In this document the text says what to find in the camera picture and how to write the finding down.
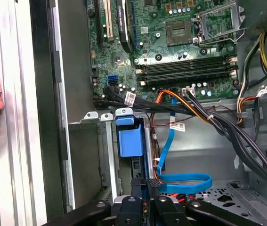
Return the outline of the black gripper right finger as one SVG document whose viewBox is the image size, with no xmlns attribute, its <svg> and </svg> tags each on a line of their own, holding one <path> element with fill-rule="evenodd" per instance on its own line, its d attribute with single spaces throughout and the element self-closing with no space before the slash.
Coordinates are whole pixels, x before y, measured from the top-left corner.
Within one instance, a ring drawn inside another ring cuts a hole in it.
<svg viewBox="0 0 267 226">
<path fill-rule="evenodd" d="M 184 206 L 170 196 L 160 195 L 162 184 L 148 179 L 148 197 L 156 226 L 258 226 L 259 224 L 209 202 L 194 199 Z"/>
</svg>

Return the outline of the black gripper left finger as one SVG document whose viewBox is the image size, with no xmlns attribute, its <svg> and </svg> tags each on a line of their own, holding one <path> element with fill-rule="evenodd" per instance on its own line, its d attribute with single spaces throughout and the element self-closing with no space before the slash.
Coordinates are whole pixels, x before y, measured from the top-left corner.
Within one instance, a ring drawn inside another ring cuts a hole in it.
<svg viewBox="0 0 267 226">
<path fill-rule="evenodd" d="M 143 224 L 143 187 L 146 180 L 131 180 L 131 195 L 118 196 L 113 204 L 92 200 L 47 223 L 46 226 L 141 226 Z"/>
</svg>

